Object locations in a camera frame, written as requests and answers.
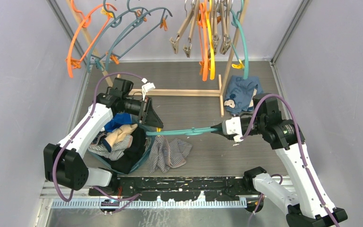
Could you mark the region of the grey striped underwear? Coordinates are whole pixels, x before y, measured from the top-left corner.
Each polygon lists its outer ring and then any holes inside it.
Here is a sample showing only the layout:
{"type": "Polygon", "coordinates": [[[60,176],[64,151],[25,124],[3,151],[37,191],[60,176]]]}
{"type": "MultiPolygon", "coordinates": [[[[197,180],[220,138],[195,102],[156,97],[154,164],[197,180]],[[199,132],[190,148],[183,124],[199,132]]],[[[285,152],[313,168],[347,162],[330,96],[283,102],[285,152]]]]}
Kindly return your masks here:
{"type": "Polygon", "coordinates": [[[178,138],[169,142],[164,136],[156,136],[147,159],[150,174],[156,170],[167,173],[171,168],[186,164],[193,145],[178,138]]]}

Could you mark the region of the orange plastic clip hanger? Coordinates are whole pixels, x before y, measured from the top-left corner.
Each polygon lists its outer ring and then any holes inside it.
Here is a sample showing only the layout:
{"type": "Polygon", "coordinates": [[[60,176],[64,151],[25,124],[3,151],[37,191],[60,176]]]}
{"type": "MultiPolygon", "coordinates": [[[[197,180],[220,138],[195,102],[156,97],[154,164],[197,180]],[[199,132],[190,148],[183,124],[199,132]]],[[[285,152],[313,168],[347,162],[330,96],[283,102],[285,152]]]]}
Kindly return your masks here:
{"type": "Polygon", "coordinates": [[[101,4],[93,7],[91,10],[85,12],[78,8],[75,0],[67,0],[66,3],[77,22],[77,27],[74,31],[74,35],[71,37],[69,50],[65,58],[68,76],[70,78],[74,78],[74,70],[80,69],[82,63],[86,64],[86,61],[89,59],[88,54],[90,52],[95,52],[95,47],[93,47],[93,45],[97,44],[99,35],[103,34],[104,29],[107,25],[109,25],[109,22],[115,19],[115,12],[118,9],[111,3],[102,2],[101,4]],[[92,24],[93,16],[97,13],[100,13],[102,17],[105,18],[105,22],[101,26],[99,32],[97,32],[95,36],[92,36],[88,29],[92,24]],[[79,36],[84,37],[87,46],[86,49],[79,54],[79,57],[76,58],[73,56],[73,51],[76,48],[76,42],[78,41],[79,36]]]}

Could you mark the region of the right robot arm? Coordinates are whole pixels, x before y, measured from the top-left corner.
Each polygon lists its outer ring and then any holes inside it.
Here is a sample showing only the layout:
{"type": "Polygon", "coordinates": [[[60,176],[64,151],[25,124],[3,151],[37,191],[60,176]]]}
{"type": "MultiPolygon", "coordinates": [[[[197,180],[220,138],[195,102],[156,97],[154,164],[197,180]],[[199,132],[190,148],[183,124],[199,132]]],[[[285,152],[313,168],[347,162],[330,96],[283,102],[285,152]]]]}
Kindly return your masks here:
{"type": "Polygon", "coordinates": [[[251,116],[242,113],[211,127],[212,133],[242,142],[260,135],[282,161],[295,189],[288,191],[258,166],[244,172],[242,183],[249,194],[265,196],[285,215],[290,227],[338,227],[347,220],[343,208],[328,197],[311,163],[304,135],[294,115],[284,119],[280,95],[263,93],[253,97],[251,116]]]}

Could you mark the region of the slate blue clip hanger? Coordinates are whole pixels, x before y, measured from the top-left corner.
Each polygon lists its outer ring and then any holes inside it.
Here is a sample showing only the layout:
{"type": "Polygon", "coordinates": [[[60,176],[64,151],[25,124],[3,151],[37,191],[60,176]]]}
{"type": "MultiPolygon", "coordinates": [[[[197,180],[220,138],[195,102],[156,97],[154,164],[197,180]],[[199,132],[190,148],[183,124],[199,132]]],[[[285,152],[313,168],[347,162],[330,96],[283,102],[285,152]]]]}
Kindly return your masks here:
{"type": "Polygon", "coordinates": [[[109,22],[102,35],[99,35],[95,52],[88,54],[88,63],[101,72],[109,70],[110,64],[120,63],[124,57],[134,49],[146,35],[132,37],[133,33],[147,22],[151,12],[143,6],[131,6],[130,1],[125,1],[125,10],[115,12],[115,19],[109,22]]]}

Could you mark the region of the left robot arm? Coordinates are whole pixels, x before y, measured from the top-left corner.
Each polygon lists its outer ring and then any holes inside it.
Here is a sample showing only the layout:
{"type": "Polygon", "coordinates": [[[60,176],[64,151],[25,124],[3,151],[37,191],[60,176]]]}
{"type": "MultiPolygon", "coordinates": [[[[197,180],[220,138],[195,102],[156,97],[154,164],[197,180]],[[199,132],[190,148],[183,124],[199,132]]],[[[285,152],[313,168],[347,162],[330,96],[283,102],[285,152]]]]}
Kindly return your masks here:
{"type": "Polygon", "coordinates": [[[65,138],[46,145],[43,150],[46,180],[75,191],[84,186],[100,186],[107,195],[118,191],[119,182],[114,172],[87,167],[83,158],[99,131],[118,113],[134,115],[137,122],[145,126],[164,126],[153,110],[152,99],[146,96],[155,86],[145,78],[142,82],[143,99],[139,101],[129,95],[132,81],[115,78],[106,93],[96,95],[87,114],[65,138]]]}

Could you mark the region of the beige underwear with navy trim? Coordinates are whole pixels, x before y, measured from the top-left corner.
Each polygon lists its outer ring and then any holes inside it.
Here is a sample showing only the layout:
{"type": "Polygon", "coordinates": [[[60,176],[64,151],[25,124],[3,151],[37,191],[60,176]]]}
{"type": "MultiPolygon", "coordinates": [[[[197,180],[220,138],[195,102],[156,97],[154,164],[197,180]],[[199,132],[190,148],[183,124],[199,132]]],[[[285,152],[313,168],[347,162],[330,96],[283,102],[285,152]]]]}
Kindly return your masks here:
{"type": "Polygon", "coordinates": [[[125,124],[115,129],[113,132],[108,133],[103,142],[104,146],[111,152],[114,144],[123,141],[126,136],[131,135],[137,127],[137,124],[125,124]]]}

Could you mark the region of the blue underwear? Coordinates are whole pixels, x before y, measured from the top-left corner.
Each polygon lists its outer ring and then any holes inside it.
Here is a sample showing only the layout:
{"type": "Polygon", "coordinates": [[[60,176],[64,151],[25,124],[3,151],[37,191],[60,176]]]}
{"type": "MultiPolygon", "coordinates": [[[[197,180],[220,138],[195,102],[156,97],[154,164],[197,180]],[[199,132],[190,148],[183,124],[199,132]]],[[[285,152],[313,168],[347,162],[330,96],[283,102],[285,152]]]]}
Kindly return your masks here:
{"type": "Polygon", "coordinates": [[[129,113],[118,113],[103,127],[103,130],[112,132],[123,125],[132,123],[132,117],[129,113]]]}

